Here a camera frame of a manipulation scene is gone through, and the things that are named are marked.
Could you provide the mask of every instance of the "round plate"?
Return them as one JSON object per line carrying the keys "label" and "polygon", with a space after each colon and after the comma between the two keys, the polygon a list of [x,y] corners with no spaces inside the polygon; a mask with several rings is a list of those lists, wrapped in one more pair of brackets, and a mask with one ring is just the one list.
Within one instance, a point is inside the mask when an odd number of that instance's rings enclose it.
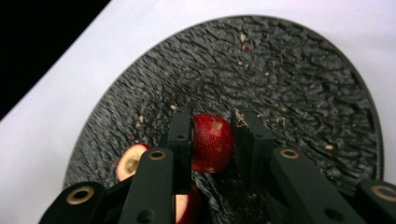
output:
{"label": "round plate", "polygon": [[[279,146],[305,152],[346,192],[382,177],[378,117],[349,60],[302,25],[246,16],[193,26],[129,66],[93,110],[64,186],[118,183],[122,153],[134,143],[156,146],[183,105],[226,119],[235,105],[253,109]],[[263,199],[244,192],[233,166],[192,178],[207,205],[200,223],[267,219]]]}

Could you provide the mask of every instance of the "fruit skin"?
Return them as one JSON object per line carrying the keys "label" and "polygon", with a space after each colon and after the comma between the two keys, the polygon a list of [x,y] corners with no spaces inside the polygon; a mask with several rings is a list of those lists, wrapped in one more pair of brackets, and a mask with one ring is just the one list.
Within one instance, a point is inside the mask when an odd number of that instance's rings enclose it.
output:
{"label": "fruit skin", "polygon": [[193,117],[194,147],[191,169],[199,173],[217,173],[233,158],[233,131],[222,117],[199,114]]}
{"label": "fruit skin", "polygon": [[177,224],[196,223],[202,210],[202,198],[198,188],[196,188],[194,185],[191,185],[189,194],[177,194],[176,207]]}
{"label": "fruit skin", "polygon": [[[122,155],[119,164],[117,166],[117,179],[119,181],[122,181],[126,178],[128,178],[131,175],[134,175],[135,169],[137,167],[137,164],[140,161],[140,157],[142,154],[151,149],[151,146],[145,145],[145,144],[135,144],[131,147],[129,147],[125,153]],[[129,173],[126,169],[126,166],[128,165],[129,160],[134,160],[135,166],[132,168],[134,171]]]}

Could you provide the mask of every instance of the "white surface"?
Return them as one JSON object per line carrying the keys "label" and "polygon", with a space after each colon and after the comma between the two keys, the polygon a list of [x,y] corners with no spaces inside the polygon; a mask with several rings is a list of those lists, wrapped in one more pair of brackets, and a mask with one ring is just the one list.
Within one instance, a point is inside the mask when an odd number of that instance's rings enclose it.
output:
{"label": "white surface", "polygon": [[370,89],[396,184],[394,1],[114,0],[0,122],[0,223],[37,223],[62,191],[83,125],[122,71],[166,37],[202,21],[256,14],[298,22],[329,39]]}

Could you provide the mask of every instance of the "slate plate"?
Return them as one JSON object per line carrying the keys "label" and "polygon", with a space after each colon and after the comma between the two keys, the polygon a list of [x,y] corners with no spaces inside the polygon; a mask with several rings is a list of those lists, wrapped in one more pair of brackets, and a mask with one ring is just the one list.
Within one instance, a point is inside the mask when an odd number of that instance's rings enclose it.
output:
{"label": "slate plate", "polygon": [[[378,117],[348,59],[299,24],[246,16],[193,26],[129,66],[87,121],[64,186],[118,183],[114,165],[126,148],[156,146],[182,105],[226,119],[235,105],[253,109],[279,146],[304,151],[349,193],[363,178],[382,177]],[[205,201],[200,223],[267,220],[262,198],[244,191],[234,166],[192,178]]]}

